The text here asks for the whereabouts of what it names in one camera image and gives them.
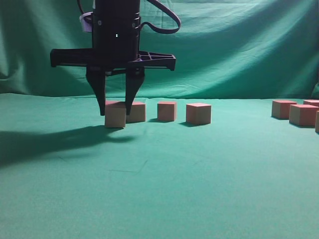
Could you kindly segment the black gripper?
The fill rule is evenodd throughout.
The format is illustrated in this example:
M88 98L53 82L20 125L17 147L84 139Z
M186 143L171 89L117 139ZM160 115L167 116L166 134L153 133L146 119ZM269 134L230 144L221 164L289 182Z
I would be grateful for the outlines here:
M96 0L90 13L92 47L53 49L52 67L86 67L86 79L98 102L100 115L105 115L105 68L126 70L126 115L130 115L135 96L145 79L144 67L175 70L176 58L171 54L139 50L140 31L144 25L160 34L173 34L176 29L162 29L142 22L138 0Z

